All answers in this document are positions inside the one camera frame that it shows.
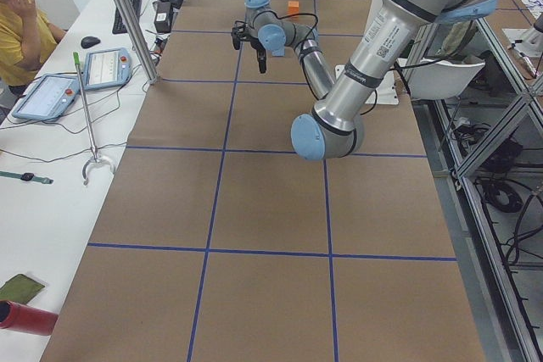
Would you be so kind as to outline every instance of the keyboard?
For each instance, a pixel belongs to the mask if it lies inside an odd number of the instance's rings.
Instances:
[[[132,4],[132,7],[134,8],[134,12],[136,13],[137,19],[139,20],[139,14],[142,11],[142,0],[130,0],[130,3]],[[113,30],[111,31],[113,34],[122,34],[126,33],[126,26],[122,21],[122,17],[120,16],[119,9],[115,10],[115,18],[113,20]]]

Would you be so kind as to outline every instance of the table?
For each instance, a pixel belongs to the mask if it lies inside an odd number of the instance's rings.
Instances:
[[[138,65],[128,34],[111,34],[115,6],[113,0],[92,0],[70,28],[39,75],[74,72],[72,53],[84,58],[80,46],[84,36],[97,36],[102,43],[88,51],[126,47],[131,51],[132,66]],[[154,10],[143,0],[142,28],[154,30]],[[145,32],[151,46],[154,35]],[[119,163],[127,136],[145,98],[147,78],[137,70],[130,82],[119,92],[120,107],[94,124],[99,146],[115,145],[104,153]],[[93,118],[117,107],[114,90],[89,92]],[[81,99],[67,111],[77,112],[59,120],[69,129],[79,131],[86,126]],[[35,124],[16,126],[5,120],[0,128],[0,148],[32,158],[55,159],[80,152],[89,147],[87,131],[71,135],[60,126]],[[81,169],[91,157],[89,151],[54,163],[40,163],[0,153],[0,169],[15,173],[33,172],[54,180],[52,185],[0,178],[3,239],[0,242],[2,264],[0,281],[17,273],[25,273],[43,282],[46,288],[29,305],[59,312],[76,273],[94,223],[104,201],[113,175],[107,167],[92,168],[90,182],[83,186]],[[14,331],[0,332],[2,360],[34,362],[39,360],[48,337],[32,336]]]
[[[332,66],[370,3],[299,0]],[[185,0],[42,362],[484,360],[409,98],[306,162],[296,57],[260,75],[243,16]]]

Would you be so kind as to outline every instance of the woman's hand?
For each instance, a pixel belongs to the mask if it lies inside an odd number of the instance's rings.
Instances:
[[[9,0],[8,6],[21,19],[35,19],[37,17],[36,0]]]

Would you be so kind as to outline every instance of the yellow shirt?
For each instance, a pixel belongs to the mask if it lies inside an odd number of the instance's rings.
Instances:
[[[48,24],[47,16],[38,10],[37,28],[42,39],[41,63],[44,63],[57,47],[57,42],[49,30]],[[23,59],[22,33],[23,21],[21,18],[7,4],[0,3],[0,78],[10,86],[30,84],[37,73],[37,70],[27,71],[16,66]]]

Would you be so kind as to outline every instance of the tablet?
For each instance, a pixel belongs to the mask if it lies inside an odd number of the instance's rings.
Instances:
[[[50,120],[58,118],[74,101],[79,81],[71,75],[44,75],[15,107],[13,117]]]
[[[130,54],[125,48],[88,53],[83,80],[86,91],[125,85],[131,76]]]

